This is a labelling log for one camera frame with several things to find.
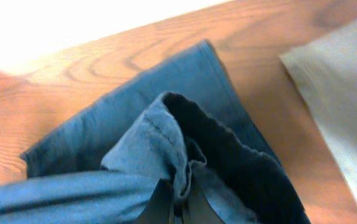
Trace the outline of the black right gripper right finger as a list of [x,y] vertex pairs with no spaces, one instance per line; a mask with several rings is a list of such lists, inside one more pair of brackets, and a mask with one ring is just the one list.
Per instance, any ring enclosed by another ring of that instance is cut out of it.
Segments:
[[195,178],[191,179],[191,188],[183,208],[184,224],[224,224],[212,209]]

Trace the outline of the navy blue denim shorts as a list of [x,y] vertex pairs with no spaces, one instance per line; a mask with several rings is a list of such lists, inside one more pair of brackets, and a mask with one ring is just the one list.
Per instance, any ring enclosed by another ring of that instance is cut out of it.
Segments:
[[134,223],[159,180],[174,223],[195,178],[224,223],[308,223],[208,41],[104,95],[21,154],[0,223]]

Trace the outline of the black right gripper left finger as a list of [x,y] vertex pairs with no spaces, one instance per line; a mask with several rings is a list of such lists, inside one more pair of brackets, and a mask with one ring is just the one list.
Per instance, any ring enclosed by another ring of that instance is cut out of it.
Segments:
[[174,205],[172,189],[165,180],[159,180],[147,206],[134,224],[173,224]]

